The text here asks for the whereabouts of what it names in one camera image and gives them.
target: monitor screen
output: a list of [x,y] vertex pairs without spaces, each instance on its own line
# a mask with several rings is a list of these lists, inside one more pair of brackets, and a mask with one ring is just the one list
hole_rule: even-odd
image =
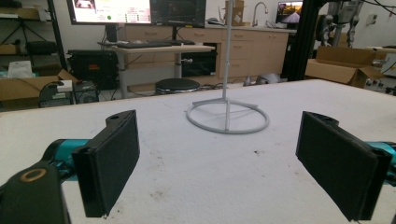
[[205,27],[206,0],[150,0],[156,25]]
[[279,2],[276,22],[296,24],[300,20],[303,2]]
[[149,0],[67,0],[72,24],[151,24]]

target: cardboard box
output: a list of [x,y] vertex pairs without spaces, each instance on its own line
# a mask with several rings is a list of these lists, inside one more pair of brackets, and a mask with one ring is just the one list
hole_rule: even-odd
[[[232,26],[244,26],[245,23],[243,22],[244,19],[244,7],[245,7],[245,1],[234,1],[233,2],[233,15],[232,15]],[[228,19],[228,1],[225,1],[225,20],[227,23]]]
[[3,44],[0,45],[0,54],[17,54],[20,53],[20,46]]
[[367,49],[319,47],[316,59],[308,60],[305,78],[320,78],[364,88],[367,78],[380,79],[382,75],[371,66],[375,52]]
[[38,106],[38,96],[43,87],[53,81],[78,80],[68,72],[62,70],[57,76],[4,78],[0,79],[0,101],[6,110],[15,110],[22,106]]
[[40,20],[37,9],[22,7],[0,7],[0,13],[17,14],[22,19]]

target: cabinet drawer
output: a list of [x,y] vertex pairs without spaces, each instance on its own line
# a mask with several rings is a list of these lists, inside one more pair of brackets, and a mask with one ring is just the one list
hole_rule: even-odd
[[266,39],[272,42],[284,42],[285,45],[288,42],[289,34],[266,32]]
[[[221,58],[226,57],[226,43],[221,47]],[[253,41],[231,41],[230,59],[249,59],[253,48]]]
[[[246,30],[231,30],[231,40],[253,40],[260,32]],[[223,30],[222,39],[227,39],[227,30]]]
[[165,39],[172,36],[172,28],[165,26],[127,26],[127,40]]
[[182,28],[178,34],[184,39],[192,40],[196,43],[220,43],[220,29],[199,29],[199,28]]
[[[230,60],[228,77],[246,77],[249,76],[249,59],[234,59]],[[221,61],[219,69],[219,77],[225,75],[225,61]]]

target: desk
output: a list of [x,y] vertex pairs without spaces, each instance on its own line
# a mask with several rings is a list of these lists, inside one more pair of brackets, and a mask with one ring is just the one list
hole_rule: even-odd
[[122,99],[128,98],[128,86],[130,85],[131,78],[129,72],[125,67],[125,54],[153,54],[153,53],[175,53],[175,70],[165,69],[162,72],[173,72],[175,77],[181,77],[181,53],[187,52],[205,52],[214,49],[208,46],[198,45],[185,45],[185,46],[172,46],[172,47],[161,47],[161,48],[147,48],[147,49],[120,49],[114,48],[119,57],[119,69],[120,69],[120,90]]
[[[186,119],[219,91],[0,113],[0,183],[34,164],[59,138],[92,138],[105,118],[135,109],[140,159],[107,220],[85,218],[77,182],[64,182],[73,223],[347,224],[295,156],[301,115],[317,112],[364,141],[396,141],[396,98],[324,80],[229,89],[271,123],[245,135],[211,133]],[[383,186],[373,221],[390,224],[396,191]]]

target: black stool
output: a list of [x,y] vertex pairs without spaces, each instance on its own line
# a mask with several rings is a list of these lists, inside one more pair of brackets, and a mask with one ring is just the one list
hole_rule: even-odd
[[173,94],[198,91],[201,84],[186,78],[167,78],[155,83],[155,91],[159,94]]

